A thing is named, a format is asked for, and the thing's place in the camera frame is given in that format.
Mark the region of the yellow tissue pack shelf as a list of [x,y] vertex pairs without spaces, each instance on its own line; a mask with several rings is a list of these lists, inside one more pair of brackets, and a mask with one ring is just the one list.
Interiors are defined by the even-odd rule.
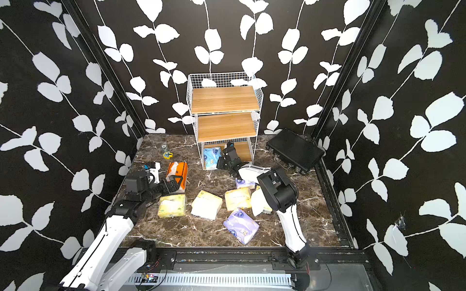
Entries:
[[225,193],[226,208],[228,211],[233,211],[236,208],[250,209],[251,208],[251,190],[249,188],[240,188],[229,190]]

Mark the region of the light yellow tissue pack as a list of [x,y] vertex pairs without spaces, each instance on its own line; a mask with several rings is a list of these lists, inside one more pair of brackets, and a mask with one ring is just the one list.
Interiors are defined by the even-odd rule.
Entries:
[[159,218],[183,217],[186,214],[186,195],[162,196],[158,205]]

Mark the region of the orange tissue pack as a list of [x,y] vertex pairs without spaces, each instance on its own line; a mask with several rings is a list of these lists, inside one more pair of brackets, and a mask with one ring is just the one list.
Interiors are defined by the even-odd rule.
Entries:
[[183,188],[185,193],[188,177],[188,164],[186,162],[171,162],[167,170],[166,178],[169,176],[182,176],[184,178]]

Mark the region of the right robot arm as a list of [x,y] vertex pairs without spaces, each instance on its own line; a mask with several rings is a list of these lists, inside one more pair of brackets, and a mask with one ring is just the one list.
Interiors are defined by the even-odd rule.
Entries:
[[310,255],[309,245],[302,232],[297,215],[299,191],[281,167],[259,167],[242,161],[229,142],[222,150],[217,168],[227,170],[240,181],[255,183],[262,191],[261,204],[267,204],[279,216],[285,234],[288,264],[298,269]]

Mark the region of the purple tissue pack bottom shelf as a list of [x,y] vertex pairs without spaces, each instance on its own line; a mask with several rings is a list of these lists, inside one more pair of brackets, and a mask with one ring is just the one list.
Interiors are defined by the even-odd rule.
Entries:
[[256,183],[243,180],[243,179],[238,179],[238,178],[235,179],[235,185],[237,189],[241,189],[241,188],[248,188],[250,190],[256,189]]

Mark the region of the pale yellow tissue pack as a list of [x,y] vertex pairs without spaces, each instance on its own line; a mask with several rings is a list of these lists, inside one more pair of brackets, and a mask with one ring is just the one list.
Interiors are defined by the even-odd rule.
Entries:
[[259,216],[261,213],[269,215],[273,212],[260,186],[257,186],[256,190],[251,195],[251,208],[255,217]]

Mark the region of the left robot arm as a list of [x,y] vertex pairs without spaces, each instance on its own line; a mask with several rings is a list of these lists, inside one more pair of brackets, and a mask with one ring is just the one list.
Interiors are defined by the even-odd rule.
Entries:
[[151,273],[170,270],[175,257],[156,250],[153,241],[133,243],[115,263],[111,260],[127,234],[143,218],[149,206],[167,193],[166,181],[151,168],[128,175],[122,200],[115,202],[104,224],[73,269],[61,280],[60,291],[118,291],[138,270]]

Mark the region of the orange-yellow tissue pack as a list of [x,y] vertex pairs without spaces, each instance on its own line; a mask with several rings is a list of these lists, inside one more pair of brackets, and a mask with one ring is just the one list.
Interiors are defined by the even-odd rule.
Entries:
[[222,204],[223,199],[221,197],[201,190],[191,204],[191,215],[215,220]]

